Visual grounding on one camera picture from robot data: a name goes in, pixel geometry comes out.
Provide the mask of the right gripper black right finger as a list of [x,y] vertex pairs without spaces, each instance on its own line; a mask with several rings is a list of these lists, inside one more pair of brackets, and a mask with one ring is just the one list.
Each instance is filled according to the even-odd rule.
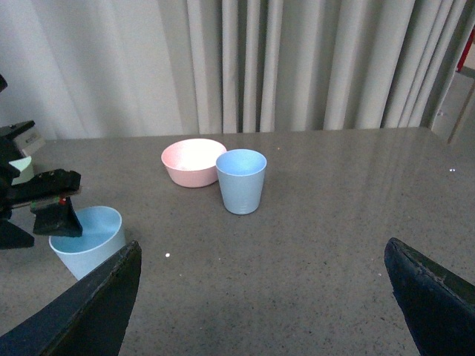
[[474,354],[474,285],[391,238],[384,264],[420,355]]

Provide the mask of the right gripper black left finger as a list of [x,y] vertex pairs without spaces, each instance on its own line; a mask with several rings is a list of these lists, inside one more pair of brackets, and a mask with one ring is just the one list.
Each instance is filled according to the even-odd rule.
[[1,336],[2,355],[118,355],[137,298],[142,249],[132,241]]

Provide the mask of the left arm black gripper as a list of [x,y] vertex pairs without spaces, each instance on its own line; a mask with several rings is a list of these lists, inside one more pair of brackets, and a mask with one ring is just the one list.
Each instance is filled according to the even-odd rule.
[[[32,157],[44,145],[45,139],[32,120],[1,127],[1,218],[9,219],[14,208],[32,202],[34,234],[81,237],[82,225],[68,197],[79,191],[81,174],[56,169],[13,182],[22,175],[13,162]],[[0,249],[34,246],[34,237],[8,220],[1,220],[0,238]]]

